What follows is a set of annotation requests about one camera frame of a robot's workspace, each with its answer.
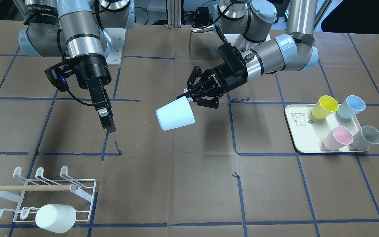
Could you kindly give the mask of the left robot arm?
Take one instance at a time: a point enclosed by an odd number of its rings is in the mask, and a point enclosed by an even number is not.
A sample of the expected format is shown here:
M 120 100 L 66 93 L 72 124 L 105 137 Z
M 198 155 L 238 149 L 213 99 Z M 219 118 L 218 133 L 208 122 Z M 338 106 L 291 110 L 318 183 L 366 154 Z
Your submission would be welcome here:
M 177 99 L 218 108 L 225 93 L 264 74 L 312 69 L 319 59 L 313 36 L 316 11 L 316 0 L 291 0 L 286 33 L 268 40 L 277 18 L 271 2 L 220 0 L 212 29 L 223 42 L 218 47 L 223 63 L 205 71 L 195 66 Z

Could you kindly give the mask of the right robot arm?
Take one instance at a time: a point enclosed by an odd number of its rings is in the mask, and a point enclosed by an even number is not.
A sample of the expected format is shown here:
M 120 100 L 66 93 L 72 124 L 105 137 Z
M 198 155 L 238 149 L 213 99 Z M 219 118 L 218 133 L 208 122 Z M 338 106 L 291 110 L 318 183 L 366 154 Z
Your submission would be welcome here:
M 26 29 L 19 32 L 21 49 L 33 57 L 61 57 L 45 70 L 48 81 L 60 92 L 70 93 L 67 78 L 75 75 L 88 90 L 101 126 L 116 131 L 112 105 L 105 86 L 112 81 L 107 57 L 113 46 L 108 28 L 131 28 L 133 0 L 26 0 Z

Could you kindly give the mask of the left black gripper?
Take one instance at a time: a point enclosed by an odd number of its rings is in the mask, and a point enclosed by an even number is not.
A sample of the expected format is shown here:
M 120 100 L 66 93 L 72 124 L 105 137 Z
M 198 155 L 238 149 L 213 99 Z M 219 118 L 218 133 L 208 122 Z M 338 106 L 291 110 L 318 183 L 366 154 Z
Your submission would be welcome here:
M 195 66 L 187 81 L 186 92 L 176 97 L 192 99 L 198 106 L 217 109 L 219 99 L 225 93 L 248 83 L 248 63 L 257 60 L 257 52 L 248 50 L 243 56 L 239 50 L 230 43 L 224 43 L 218 48 L 224 60 L 213 69 L 202 71 Z

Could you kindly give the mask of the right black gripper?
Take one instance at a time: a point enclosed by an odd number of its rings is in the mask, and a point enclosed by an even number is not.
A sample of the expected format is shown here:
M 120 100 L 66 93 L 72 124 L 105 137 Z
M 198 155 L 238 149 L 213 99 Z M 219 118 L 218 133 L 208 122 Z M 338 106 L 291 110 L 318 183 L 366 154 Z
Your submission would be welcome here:
M 92 104 L 99 114 L 101 126 L 107 133 L 117 130 L 113 120 L 112 105 L 104 88 L 112 81 L 104 56 L 84 54 L 66 59 L 46 69 L 45 74 L 50 83 L 61 92 L 69 90 L 66 78 L 75 74 L 79 87 L 89 90 Z

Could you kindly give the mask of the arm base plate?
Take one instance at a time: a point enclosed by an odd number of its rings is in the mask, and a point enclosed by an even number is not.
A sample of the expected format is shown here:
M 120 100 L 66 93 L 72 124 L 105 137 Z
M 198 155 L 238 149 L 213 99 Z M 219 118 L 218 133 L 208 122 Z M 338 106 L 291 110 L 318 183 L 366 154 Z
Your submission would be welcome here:
M 126 29 L 104 28 L 104 36 L 110 46 L 106 61 L 109 66 L 120 66 L 122 62 L 122 51 L 125 43 Z

